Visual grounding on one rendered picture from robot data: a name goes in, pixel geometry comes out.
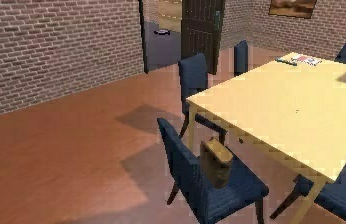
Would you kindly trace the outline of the brown paper bag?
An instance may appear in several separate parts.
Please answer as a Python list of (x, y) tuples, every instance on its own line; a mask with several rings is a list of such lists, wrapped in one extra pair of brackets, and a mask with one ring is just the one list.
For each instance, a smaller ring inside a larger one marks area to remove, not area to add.
[(200, 166), (214, 188), (223, 188), (228, 183), (232, 160), (233, 154), (217, 139), (201, 142)]

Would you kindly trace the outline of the dark brown room door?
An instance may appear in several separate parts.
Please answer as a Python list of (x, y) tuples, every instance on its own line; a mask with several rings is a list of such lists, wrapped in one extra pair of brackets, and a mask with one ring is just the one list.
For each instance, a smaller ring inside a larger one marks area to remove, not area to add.
[[(182, 0), (181, 58), (203, 53), (207, 71), (217, 73), (226, 0)], [(221, 12), (219, 30), (214, 29), (214, 13)]]

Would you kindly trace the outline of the pale yellow dining table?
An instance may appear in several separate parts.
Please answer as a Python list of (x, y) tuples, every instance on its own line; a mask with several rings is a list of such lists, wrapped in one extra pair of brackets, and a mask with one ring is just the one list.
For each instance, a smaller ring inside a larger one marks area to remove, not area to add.
[(271, 61), (187, 98), (188, 139), (200, 114), (314, 186), (290, 224), (299, 224), (326, 183), (346, 163), (346, 64)]

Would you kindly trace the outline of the dark remote control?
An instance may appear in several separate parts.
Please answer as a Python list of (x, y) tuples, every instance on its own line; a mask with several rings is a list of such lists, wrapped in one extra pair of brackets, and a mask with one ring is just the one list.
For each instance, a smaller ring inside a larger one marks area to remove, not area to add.
[(296, 62), (291, 62), (291, 61), (288, 61), (288, 60), (285, 60), (285, 59), (282, 59), (282, 58), (276, 58), (275, 61), (279, 62), (279, 63), (287, 64), (287, 65), (297, 66)]

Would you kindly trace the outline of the red and white magazine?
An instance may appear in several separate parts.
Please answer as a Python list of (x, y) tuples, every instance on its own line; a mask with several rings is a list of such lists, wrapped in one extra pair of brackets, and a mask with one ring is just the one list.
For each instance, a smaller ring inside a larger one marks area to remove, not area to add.
[(301, 63), (306, 63), (308, 65), (316, 66), (319, 63), (321, 63), (321, 60), (318, 60), (313, 57), (305, 56), (305, 55), (295, 55), (294, 57), (291, 58), (292, 61), (296, 62), (301, 62)]

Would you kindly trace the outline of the framed brown wall picture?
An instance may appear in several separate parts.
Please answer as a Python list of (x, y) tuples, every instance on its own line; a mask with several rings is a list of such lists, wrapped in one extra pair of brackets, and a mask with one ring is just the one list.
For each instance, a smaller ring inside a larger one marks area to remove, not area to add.
[(317, 0), (271, 0), (269, 14), (310, 19)]

